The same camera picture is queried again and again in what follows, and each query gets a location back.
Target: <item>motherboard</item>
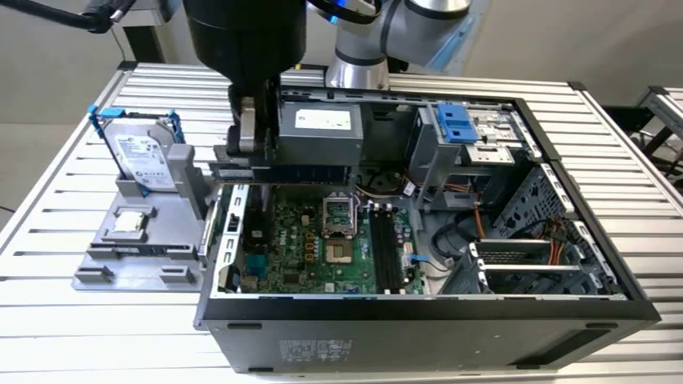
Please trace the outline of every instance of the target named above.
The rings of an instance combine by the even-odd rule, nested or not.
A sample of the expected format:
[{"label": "motherboard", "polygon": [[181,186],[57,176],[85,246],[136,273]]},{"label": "motherboard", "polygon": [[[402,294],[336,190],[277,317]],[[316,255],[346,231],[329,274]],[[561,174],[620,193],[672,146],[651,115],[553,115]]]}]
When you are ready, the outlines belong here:
[{"label": "motherboard", "polygon": [[[390,223],[389,234],[373,227],[380,213],[384,226]],[[418,265],[406,260],[413,233],[405,210],[373,211],[360,200],[334,194],[322,202],[278,199],[272,225],[269,251],[246,255],[242,292],[377,294],[386,288],[385,270],[392,270],[400,284],[396,293],[422,293]],[[388,260],[377,262],[377,249]]]}]

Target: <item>aluminum workbench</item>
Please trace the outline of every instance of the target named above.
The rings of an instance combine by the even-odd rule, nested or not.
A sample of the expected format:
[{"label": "aluminum workbench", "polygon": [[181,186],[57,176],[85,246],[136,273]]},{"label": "aluminum workbench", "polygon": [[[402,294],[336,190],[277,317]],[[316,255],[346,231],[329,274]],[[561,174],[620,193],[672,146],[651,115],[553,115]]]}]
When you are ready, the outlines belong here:
[{"label": "aluminum workbench", "polygon": [[[322,84],[313,70],[282,79]],[[683,382],[683,201],[589,94],[564,82],[408,74],[393,75],[390,87],[526,101],[663,321],[557,372],[236,375],[212,337],[192,327],[198,294],[70,288],[114,198],[114,163],[84,119],[0,234],[0,382]],[[206,170],[232,120],[217,73],[121,67],[96,103],[176,109]]]}]

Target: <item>white wall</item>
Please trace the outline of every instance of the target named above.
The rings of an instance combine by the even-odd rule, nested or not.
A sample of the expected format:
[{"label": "white wall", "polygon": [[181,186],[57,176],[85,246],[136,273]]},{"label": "white wall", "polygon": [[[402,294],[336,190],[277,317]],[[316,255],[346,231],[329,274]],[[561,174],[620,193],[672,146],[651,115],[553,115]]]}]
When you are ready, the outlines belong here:
[{"label": "white wall", "polygon": [[[85,4],[41,1],[74,12]],[[126,48],[120,30],[118,36]],[[0,6],[0,122],[74,125],[118,62],[110,34],[73,30]]]},{"label": "white wall", "polygon": [[[168,61],[198,63],[181,11],[158,32]],[[329,64],[334,32],[310,15],[302,62]],[[601,102],[632,103],[648,85],[683,86],[681,34],[681,0],[489,0],[462,74],[580,80]],[[0,37],[0,122],[74,124],[120,61],[110,35],[0,8]]]},{"label": "white wall", "polygon": [[[168,58],[197,63],[184,18],[165,30]],[[309,14],[306,35],[302,62],[328,65],[333,27]],[[489,0],[461,75],[577,80],[600,102],[631,104],[647,86],[683,86],[681,35],[681,0]]]}]

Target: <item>circuit board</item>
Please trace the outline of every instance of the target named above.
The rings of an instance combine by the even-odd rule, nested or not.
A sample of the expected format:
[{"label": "circuit board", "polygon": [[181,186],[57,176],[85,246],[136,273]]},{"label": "circuit board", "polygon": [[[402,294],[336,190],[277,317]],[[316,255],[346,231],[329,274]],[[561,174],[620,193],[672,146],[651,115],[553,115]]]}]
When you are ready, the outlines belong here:
[{"label": "circuit board", "polygon": [[[344,220],[333,207],[333,220]],[[242,280],[242,290],[261,294],[376,294],[376,270],[370,246],[368,209],[357,207],[353,239],[324,238],[322,204],[278,200],[274,207],[273,237],[265,255],[264,273]],[[402,244],[413,247],[412,231],[405,211],[392,215],[396,257],[402,257]],[[246,255],[246,258],[262,257]],[[418,266],[405,282],[406,294],[421,294]]]}]

